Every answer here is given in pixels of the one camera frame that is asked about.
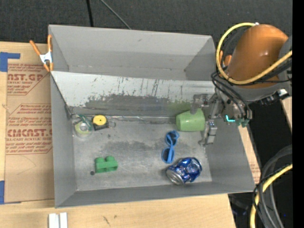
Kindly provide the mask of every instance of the green plastic cup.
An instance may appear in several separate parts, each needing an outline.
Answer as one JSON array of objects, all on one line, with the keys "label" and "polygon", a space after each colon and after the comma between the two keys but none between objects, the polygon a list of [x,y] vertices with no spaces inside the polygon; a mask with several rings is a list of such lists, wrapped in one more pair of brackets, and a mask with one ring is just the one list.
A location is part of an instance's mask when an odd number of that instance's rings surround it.
[{"label": "green plastic cup", "polygon": [[201,108],[195,114],[183,112],[176,116],[175,121],[179,131],[195,132],[205,129],[205,115]]}]

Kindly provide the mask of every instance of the blue can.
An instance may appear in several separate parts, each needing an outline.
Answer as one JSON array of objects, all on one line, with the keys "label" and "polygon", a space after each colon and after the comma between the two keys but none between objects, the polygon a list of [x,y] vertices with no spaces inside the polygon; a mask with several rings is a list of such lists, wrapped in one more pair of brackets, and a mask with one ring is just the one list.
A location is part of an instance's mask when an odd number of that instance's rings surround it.
[{"label": "blue can", "polygon": [[169,166],[166,170],[168,178],[176,185],[193,182],[201,172],[201,163],[194,157],[181,159],[177,164]]}]

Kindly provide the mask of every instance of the gray metal bin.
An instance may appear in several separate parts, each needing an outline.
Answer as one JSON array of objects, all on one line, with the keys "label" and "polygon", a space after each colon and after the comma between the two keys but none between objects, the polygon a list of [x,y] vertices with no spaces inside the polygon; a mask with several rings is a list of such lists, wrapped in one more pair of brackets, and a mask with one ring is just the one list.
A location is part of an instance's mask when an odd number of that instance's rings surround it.
[{"label": "gray metal bin", "polygon": [[[211,36],[59,25],[49,33],[57,208],[253,190],[238,128],[221,119],[207,147],[198,144],[201,132],[180,132],[175,159],[198,158],[198,179],[177,186],[165,175],[161,152],[175,116],[190,109],[194,94],[214,94]],[[103,114],[115,127],[81,139],[75,114]],[[94,159],[108,155],[118,169],[92,175]]]}]

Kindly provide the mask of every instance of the white plastic piece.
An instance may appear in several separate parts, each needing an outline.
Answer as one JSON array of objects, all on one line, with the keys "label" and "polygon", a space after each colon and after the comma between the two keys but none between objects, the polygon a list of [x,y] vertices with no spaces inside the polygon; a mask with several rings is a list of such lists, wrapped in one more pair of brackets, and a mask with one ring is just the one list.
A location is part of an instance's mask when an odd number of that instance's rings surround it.
[{"label": "white plastic piece", "polygon": [[67,228],[67,213],[49,214],[48,228]]}]

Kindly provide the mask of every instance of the cardboard sheet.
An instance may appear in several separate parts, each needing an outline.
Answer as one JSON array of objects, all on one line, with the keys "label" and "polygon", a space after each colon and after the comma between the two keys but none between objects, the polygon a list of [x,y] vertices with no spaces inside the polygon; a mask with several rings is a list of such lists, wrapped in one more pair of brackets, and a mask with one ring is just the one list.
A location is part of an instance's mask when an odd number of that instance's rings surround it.
[{"label": "cardboard sheet", "polygon": [[4,202],[53,199],[50,74],[29,43],[1,42],[0,51],[20,53],[8,60]]}]

